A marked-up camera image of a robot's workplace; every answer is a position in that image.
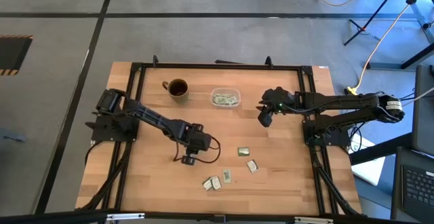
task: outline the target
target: coffee mug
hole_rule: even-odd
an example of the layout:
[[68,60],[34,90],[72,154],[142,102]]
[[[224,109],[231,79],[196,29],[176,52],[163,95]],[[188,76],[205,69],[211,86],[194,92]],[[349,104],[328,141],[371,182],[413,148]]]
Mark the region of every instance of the coffee mug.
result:
[[176,102],[183,103],[189,98],[189,85],[183,79],[175,79],[171,82],[163,81],[162,85]]

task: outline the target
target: concrete floor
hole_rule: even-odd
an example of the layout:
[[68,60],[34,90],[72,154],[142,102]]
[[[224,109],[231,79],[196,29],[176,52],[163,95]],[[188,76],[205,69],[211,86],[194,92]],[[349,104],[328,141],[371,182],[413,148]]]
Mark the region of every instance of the concrete floor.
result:
[[[0,0],[0,12],[99,12],[103,1]],[[333,8],[316,0],[112,0],[108,11],[366,14],[374,12],[381,1],[354,0]],[[390,0],[382,13],[399,13],[404,5],[405,0]],[[424,14],[431,9],[424,5]],[[25,144],[0,143],[0,216],[31,212],[95,23],[93,18],[0,19],[0,34],[35,36],[20,73],[0,77],[0,93],[8,94],[0,99],[0,127],[28,138]],[[381,36],[390,24],[391,20],[375,20],[368,30]],[[105,88],[112,62],[150,62],[155,54],[161,62],[221,59],[259,64],[269,55],[275,64],[329,66],[335,92],[341,94],[343,88],[357,83],[362,64],[376,45],[371,37],[359,36],[344,47],[342,43],[354,32],[348,20],[105,20],[47,211],[74,208],[91,135],[84,122],[94,119],[90,112]],[[403,62],[428,44],[417,22],[399,21],[372,61]],[[412,72],[368,71],[358,92],[383,90],[400,97],[413,87]],[[363,136],[381,143],[409,132],[412,106],[405,110],[407,116],[401,123],[371,122],[363,127]],[[363,211],[376,216],[371,209],[368,205]]]

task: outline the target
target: plastic container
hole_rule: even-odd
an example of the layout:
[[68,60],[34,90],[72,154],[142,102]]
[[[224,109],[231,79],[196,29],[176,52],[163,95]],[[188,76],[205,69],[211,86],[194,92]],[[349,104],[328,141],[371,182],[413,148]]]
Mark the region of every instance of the plastic container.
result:
[[[218,94],[224,94],[229,97],[234,97],[238,102],[233,105],[222,105],[222,104],[215,103],[214,99]],[[235,88],[216,88],[211,92],[211,103],[217,107],[229,108],[229,109],[235,108],[239,104],[241,104],[241,95],[239,93],[239,90],[236,90]]]

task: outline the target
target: wooden tabletop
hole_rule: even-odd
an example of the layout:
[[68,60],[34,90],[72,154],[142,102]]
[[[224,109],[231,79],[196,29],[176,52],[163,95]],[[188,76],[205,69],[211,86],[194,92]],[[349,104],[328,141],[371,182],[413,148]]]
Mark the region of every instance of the wooden tabletop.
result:
[[[108,88],[126,89],[130,62],[113,63]],[[333,95],[327,67],[313,67],[317,92]],[[162,81],[181,78],[189,85],[189,101],[176,104],[162,88]],[[295,71],[253,71],[222,69],[146,69],[141,103],[170,118],[204,125],[204,132],[222,144],[220,159],[213,164],[196,162],[186,166],[173,162],[175,143],[163,133],[140,122],[128,166],[122,210],[149,212],[191,212],[224,214],[305,214],[317,215],[317,199],[309,150],[303,143],[301,115],[275,115],[270,128],[260,125],[255,109],[262,94],[281,86],[299,91]],[[235,88],[241,104],[219,109],[210,102],[214,88]],[[238,147],[249,147],[250,156],[240,157]],[[113,143],[97,146],[89,156],[77,207],[87,204],[101,187],[109,171]],[[361,211],[351,164],[338,147],[328,147],[332,175],[341,194]],[[203,160],[216,157],[216,150],[200,152]],[[255,160],[259,170],[250,173],[246,162]],[[232,183],[223,183],[222,172],[231,170]],[[202,182],[219,176],[222,188],[206,191]],[[110,206],[113,206],[114,184]],[[328,193],[323,183],[326,210]]]

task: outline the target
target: black line on floor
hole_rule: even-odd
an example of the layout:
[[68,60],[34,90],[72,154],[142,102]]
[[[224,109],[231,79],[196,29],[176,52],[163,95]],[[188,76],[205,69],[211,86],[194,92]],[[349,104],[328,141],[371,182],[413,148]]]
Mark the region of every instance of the black line on floor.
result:
[[0,12],[0,18],[99,18],[93,12]]
[[[329,18],[367,19],[372,14],[285,14],[285,13],[79,13],[79,12],[0,12],[0,18]],[[394,19],[398,14],[377,14],[377,19]],[[417,14],[403,14],[402,19],[418,19]]]
[[102,24],[104,23],[104,14],[107,13],[109,3],[110,0],[104,0],[104,3],[102,4],[101,13],[100,13],[101,15],[98,18],[98,21],[96,22],[94,34],[92,35],[89,44],[89,49],[87,50],[87,55],[83,63],[83,68],[81,69],[79,78],[77,80],[77,84],[73,92],[73,96],[69,103],[68,110],[66,112],[61,127],[62,129],[60,131],[58,140],[56,142],[56,146],[55,146],[56,150],[51,160],[50,169],[48,170],[47,176],[45,178],[45,182],[42,187],[41,194],[39,196],[39,200],[37,202],[35,214],[43,214],[45,212],[45,209],[47,208],[47,204],[50,199],[50,194],[53,189],[54,181],[56,180],[57,172],[59,170],[59,166],[62,161],[62,156],[66,148],[66,142],[68,141],[69,133],[71,132],[75,113],[77,112],[77,107],[80,102],[81,93],[83,91],[87,74],[89,73],[89,68],[92,62],[92,58],[94,56],[96,44],[101,34]]
[[[370,18],[372,14],[285,14],[285,13],[108,13],[106,18]],[[395,19],[398,14],[377,14],[375,18]],[[403,14],[403,19],[416,19],[415,14]]]

